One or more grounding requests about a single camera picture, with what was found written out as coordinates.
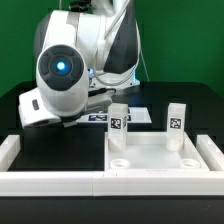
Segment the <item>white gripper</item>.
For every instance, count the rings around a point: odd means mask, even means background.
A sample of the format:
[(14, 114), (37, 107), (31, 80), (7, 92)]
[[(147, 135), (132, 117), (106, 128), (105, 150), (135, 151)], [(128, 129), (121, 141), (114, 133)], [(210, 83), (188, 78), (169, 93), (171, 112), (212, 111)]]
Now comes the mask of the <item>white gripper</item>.
[(22, 127), (40, 127), (56, 123), (75, 122), (83, 115), (96, 113), (107, 109), (112, 104), (114, 89), (100, 88), (90, 91), (87, 104), (79, 108), (73, 107), (72, 114), (66, 116), (59, 110), (54, 110), (35, 88), (19, 96), (19, 116)]

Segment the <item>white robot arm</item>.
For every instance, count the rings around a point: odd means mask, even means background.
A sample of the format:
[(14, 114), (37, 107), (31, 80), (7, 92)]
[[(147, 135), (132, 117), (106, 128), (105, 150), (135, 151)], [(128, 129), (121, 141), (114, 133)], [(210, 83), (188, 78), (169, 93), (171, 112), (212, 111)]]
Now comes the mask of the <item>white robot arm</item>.
[(131, 76), (140, 54), (133, 0), (90, 0), (91, 14), (55, 10), (35, 34), (36, 88), (19, 96), (23, 127), (72, 122), (101, 101), (89, 96), (92, 78)]

